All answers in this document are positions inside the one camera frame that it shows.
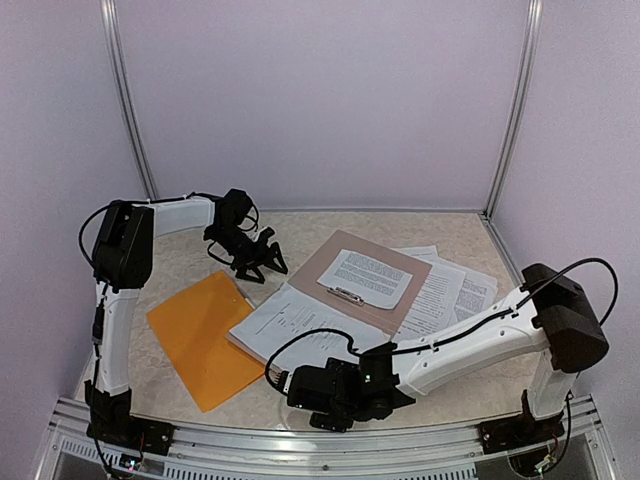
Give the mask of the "orange folder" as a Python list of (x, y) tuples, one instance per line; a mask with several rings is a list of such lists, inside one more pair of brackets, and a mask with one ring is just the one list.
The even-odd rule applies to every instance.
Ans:
[(203, 413), (263, 375), (264, 365), (227, 339), (253, 307), (218, 271), (150, 310), (147, 321)]

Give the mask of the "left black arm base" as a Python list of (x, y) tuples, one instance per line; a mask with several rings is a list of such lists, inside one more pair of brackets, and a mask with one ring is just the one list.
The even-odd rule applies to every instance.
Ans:
[(111, 395), (84, 382), (89, 407), (87, 435), (111, 445), (167, 456), (175, 426), (171, 423), (131, 414), (132, 390)]

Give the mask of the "pink-brown file folder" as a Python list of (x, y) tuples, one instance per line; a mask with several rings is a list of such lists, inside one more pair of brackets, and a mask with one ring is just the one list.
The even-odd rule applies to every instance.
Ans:
[(310, 330), (350, 334), (359, 350), (393, 336), (432, 265), (342, 230), (329, 239), (227, 338), (265, 362)]

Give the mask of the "white sheet dense English text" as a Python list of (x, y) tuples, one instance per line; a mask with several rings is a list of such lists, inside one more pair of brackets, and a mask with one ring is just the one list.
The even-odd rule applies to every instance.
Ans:
[(393, 310), (406, 292), (413, 275), (361, 253), (341, 250), (317, 283), (341, 287), (360, 295), (365, 304)]

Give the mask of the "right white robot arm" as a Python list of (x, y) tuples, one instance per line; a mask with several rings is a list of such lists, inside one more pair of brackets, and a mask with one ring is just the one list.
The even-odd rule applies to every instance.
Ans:
[(344, 432), (356, 422), (384, 420), (395, 410), (461, 376), (529, 353), (540, 362), (523, 394), (511, 433), (523, 444), (546, 432), (560, 417), (579, 374), (609, 351), (583, 287), (543, 263), (526, 267), (523, 283), (501, 301), (440, 332), (365, 352), (347, 340), (354, 363), (335, 358), (322, 367), (303, 365), (281, 372), (275, 383), (290, 407), (307, 410), (314, 428)]

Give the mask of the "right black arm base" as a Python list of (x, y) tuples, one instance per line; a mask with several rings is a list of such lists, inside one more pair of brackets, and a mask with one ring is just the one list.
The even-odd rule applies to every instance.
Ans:
[(563, 410), (546, 419), (536, 419), (528, 401), (528, 391), (521, 395), (522, 411), (502, 419), (483, 421), (477, 427), (483, 453), (493, 454), (527, 447), (565, 433)]

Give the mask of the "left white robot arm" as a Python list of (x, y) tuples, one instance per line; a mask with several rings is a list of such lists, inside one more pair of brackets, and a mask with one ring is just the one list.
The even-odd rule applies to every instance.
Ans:
[(253, 283), (264, 283), (263, 268), (280, 274), (288, 268), (274, 230), (259, 225), (258, 209), (243, 190), (231, 189), (223, 196), (192, 192), (162, 200), (114, 200), (96, 214), (102, 223), (94, 246), (82, 252), (97, 294), (92, 325), (96, 365), (86, 401), (92, 423), (127, 445), (140, 434), (139, 421), (130, 415), (131, 321), (152, 273), (155, 239), (201, 228), (205, 241), (225, 251), (222, 264)]

